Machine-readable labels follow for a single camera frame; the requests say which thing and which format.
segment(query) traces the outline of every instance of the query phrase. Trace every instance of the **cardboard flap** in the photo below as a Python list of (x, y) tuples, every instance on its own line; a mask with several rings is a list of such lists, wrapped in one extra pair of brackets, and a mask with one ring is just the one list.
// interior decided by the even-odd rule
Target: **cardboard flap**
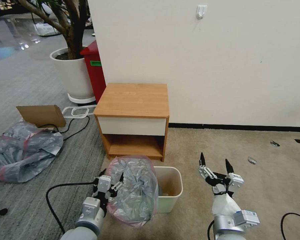
[(33, 123), (37, 127), (45, 124), (54, 124), (57, 127), (66, 125), (66, 121), (57, 105), (17, 106), (17, 109), (26, 122)]

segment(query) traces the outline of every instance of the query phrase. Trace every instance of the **plastic trash bag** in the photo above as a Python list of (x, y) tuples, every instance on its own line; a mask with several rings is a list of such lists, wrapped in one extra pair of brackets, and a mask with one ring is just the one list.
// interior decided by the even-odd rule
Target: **plastic trash bag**
[(108, 212), (133, 227), (145, 225), (158, 207), (158, 182), (151, 160), (146, 156), (116, 157), (105, 175), (116, 184), (123, 172), (123, 185), (115, 198), (109, 199)]
[(49, 166), (62, 145), (59, 132), (18, 122), (0, 136), (0, 181), (29, 181)]

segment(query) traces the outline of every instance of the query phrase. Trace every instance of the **white wall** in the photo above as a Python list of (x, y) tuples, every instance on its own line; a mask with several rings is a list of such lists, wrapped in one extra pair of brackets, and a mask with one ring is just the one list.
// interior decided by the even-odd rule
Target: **white wall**
[(167, 83), (170, 122), (300, 126), (300, 0), (89, 6), (106, 83)]

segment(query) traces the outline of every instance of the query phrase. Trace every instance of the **bedside table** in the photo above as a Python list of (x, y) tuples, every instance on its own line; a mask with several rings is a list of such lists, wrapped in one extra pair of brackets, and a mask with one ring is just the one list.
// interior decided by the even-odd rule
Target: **bedside table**
[(164, 161), (169, 124), (166, 84), (109, 83), (94, 110), (107, 157)]

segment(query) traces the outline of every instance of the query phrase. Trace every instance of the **white trash can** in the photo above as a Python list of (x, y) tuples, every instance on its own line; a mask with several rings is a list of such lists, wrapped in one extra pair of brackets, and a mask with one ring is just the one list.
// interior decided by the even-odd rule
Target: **white trash can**
[(157, 213), (169, 213), (183, 192), (181, 174), (174, 167), (154, 166), (154, 169), (158, 185), (162, 189), (162, 196), (159, 196)]

